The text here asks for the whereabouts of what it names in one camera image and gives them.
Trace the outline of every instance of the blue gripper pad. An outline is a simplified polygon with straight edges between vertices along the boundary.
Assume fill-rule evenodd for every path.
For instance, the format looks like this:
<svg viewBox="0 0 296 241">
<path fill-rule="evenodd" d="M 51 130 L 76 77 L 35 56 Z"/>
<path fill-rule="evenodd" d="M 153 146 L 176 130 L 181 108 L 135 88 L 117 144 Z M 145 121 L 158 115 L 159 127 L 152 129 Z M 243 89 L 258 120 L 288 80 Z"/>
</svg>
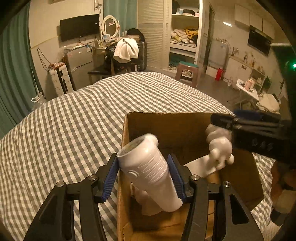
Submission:
<svg viewBox="0 0 296 241">
<path fill-rule="evenodd" d="M 182 202 L 185 202 L 186 195 L 185 195 L 185 189 L 184 189 L 184 181 L 180 176 L 178 169 L 175 166 L 173 158 L 170 154 L 168 155 L 167 163 L 168 163 L 168 169 L 170 171 L 170 176 L 173 180 L 178 198 L 180 198 Z"/>
<path fill-rule="evenodd" d="M 233 113 L 236 117 L 243 118 L 250 121 L 260 121 L 263 114 L 253 110 L 234 110 Z"/>
<path fill-rule="evenodd" d="M 115 179 L 117 177 L 117 173 L 119 171 L 119 162 L 117 157 L 113 161 L 110 170 L 106 176 L 106 179 L 103 184 L 103 194 L 102 194 L 102 199 L 105 202 L 111 195 Z"/>
</svg>

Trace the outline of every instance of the metal screw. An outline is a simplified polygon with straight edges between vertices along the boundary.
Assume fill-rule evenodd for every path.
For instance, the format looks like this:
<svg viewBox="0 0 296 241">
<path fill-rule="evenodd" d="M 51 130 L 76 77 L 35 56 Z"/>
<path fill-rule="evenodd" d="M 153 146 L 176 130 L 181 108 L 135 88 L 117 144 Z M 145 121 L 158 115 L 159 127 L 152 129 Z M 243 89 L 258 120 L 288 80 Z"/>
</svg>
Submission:
<svg viewBox="0 0 296 241">
<path fill-rule="evenodd" d="M 229 188 L 230 187 L 230 182 L 223 182 L 223 185 L 225 186 L 225 187 L 227 187 L 227 188 Z"/>
<path fill-rule="evenodd" d="M 190 177 L 192 180 L 194 180 L 194 181 L 197 181 L 197 180 L 199 180 L 199 176 L 198 175 L 191 175 L 191 177 Z"/>
<path fill-rule="evenodd" d="M 96 180 L 96 175 L 90 175 L 90 176 L 89 176 L 89 180 L 90 180 L 90 181 L 94 181 L 94 180 Z"/>
<path fill-rule="evenodd" d="M 59 182 L 57 182 L 56 185 L 57 185 L 57 187 L 60 188 L 60 187 L 62 187 L 64 185 L 64 182 L 63 181 L 59 181 Z"/>
<path fill-rule="evenodd" d="M 273 148 L 273 143 L 269 143 L 267 145 L 267 150 L 270 151 Z"/>
<path fill-rule="evenodd" d="M 258 140 L 255 138 L 252 140 L 252 146 L 257 146 L 258 145 Z"/>
</svg>

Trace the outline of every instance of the white mirror frame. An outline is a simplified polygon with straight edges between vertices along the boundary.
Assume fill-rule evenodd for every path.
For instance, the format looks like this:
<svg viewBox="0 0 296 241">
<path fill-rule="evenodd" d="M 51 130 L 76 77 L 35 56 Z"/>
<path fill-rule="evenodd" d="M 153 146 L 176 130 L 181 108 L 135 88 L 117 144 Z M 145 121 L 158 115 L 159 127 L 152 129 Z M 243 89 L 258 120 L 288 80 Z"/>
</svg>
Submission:
<svg viewBox="0 0 296 241">
<path fill-rule="evenodd" d="M 110 36 L 110 38 L 113 39 L 118 33 L 118 22 L 115 17 L 113 17 L 112 15 L 107 15 L 106 17 L 104 17 L 103 22 L 102 22 L 102 31 L 103 31 L 103 34 L 107 34 L 106 33 L 106 20 L 109 18 L 113 19 L 116 24 L 116 31 L 112 36 Z"/>
</svg>

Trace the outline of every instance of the checkered blanket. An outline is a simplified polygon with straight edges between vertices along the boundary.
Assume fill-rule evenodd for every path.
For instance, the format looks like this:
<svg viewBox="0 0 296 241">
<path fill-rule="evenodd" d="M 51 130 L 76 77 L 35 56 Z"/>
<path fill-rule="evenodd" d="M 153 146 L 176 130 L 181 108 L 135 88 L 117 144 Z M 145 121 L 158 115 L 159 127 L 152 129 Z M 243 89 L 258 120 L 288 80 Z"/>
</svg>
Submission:
<svg viewBox="0 0 296 241">
<path fill-rule="evenodd" d="M 16 241 L 58 181 L 79 182 L 119 151 L 124 116 L 132 111 L 231 113 L 200 91 L 152 72 L 113 76 L 49 101 L 0 141 L 0 221 Z M 264 199 L 252 214 L 263 230 L 271 212 L 273 160 L 254 157 Z M 108 240 L 117 240 L 117 189 L 115 182 L 99 205 Z M 78 202 L 74 222 L 76 240 L 82 240 Z"/>
</svg>

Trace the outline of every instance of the pink stool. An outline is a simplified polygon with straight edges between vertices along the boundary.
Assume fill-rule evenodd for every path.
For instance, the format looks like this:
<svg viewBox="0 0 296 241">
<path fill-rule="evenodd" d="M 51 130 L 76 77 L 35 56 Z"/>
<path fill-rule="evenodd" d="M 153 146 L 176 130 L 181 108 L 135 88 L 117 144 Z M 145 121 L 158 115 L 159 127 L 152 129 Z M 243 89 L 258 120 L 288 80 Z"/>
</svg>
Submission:
<svg viewBox="0 0 296 241">
<path fill-rule="evenodd" d="M 191 86 L 193 88 L 196 88 L 197 79 L 198 79 L 198 67 L 194 67 L 194 66 L 179 63 L 179 65 L 177 66 L 177 73 L 176 73 L 176 76 L 175 76 L 175 80 L 180 81 L 183 70 L 188 70 L 188 71 L 192 72 L 192 85 Z"/>
</svg>

